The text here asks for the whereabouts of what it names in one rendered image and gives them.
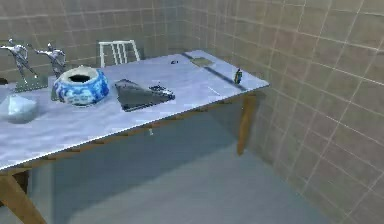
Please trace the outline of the grey marble wooden-legged table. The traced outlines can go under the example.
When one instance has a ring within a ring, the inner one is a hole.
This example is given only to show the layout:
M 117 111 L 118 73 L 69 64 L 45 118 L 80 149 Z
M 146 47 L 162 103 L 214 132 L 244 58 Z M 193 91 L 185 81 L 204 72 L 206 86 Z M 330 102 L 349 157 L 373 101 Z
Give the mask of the grey marble wooden-legged table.
M 196 66 L 191 59 L 197 57 L 207 58 L 212 64 Z M 15 174 L 207 111 L 236 98 L 245 100 L 237 148 L 242 152 L 253 94 L 269 83 L 244 71 L 240 84 L 235 84 L 237 70 L 236 66 L 201 50 L 103 68 L 110 88 L 115 82 L 127 79 L 144 88 L 160 85 L 175 94 L 174 100 L 132 112 L 121 108 L 116 90 L 87 107 L 52 101 L 49 87 L 24 93 L 25 98 L 39 103 L 39 115 L 26 124 L 0 120 L 0 202 L 24 224 L 46 224 L 17 183 Z

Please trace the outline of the blue and white ceramic bowl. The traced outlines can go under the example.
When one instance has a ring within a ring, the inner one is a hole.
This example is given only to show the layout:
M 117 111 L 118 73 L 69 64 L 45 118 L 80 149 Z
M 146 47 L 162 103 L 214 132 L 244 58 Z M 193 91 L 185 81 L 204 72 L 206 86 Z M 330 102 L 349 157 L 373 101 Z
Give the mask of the blue and white ceramic bowl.
M 53 89 L 61 102 L 75 106 L 97 104 L 110 91 L 108 79 L 100 69 L 83 65 L 64 72 Z

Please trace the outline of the pale blue crumpled lump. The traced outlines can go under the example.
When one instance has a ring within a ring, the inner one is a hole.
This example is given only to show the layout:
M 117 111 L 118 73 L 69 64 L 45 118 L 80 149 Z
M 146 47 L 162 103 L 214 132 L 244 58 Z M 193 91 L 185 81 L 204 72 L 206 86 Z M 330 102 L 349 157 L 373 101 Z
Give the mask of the pale blue crumpled lump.
M 30 122 L 37 112 L 37 102 L 20 95 L 9 95 L 0 105 L 0 115 L 11 123 Z

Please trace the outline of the flat olive green pad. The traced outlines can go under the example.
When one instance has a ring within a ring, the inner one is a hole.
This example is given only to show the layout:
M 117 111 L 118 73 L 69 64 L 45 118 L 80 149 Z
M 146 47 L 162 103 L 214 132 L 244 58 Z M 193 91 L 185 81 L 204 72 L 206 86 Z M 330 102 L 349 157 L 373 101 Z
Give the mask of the flat olive green pad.
M 204 58 L 204 57 L 192 58 L 191 62 L 193 64 L 195 64 L 196 66 L 199 66 L 199 67 L 207 67 L 207 66 L 210 66 L 212 64 L 211 60 Z

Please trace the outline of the white slatted chair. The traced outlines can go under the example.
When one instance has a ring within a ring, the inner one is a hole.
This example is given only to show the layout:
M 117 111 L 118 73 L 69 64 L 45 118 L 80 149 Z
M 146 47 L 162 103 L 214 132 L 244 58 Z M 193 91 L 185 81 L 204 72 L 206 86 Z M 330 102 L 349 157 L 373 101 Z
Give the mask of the white slatted chair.
M 129 50 L 127 45 L 131 45 L 133 49 L 134 56 L 137 61 L 140 61 L 140 54 L 134 40 L 115 40 L 115 41 L 100 41 L 99 42 L 99 55 L 100 55 L 100 67 L 104 68 L 105 64 L 105 54 L 104 48 L 109 46 L 112 50 L 112 55 L 114 58 L 114 63 L 126 64 L 128 62 L 128 53 Z

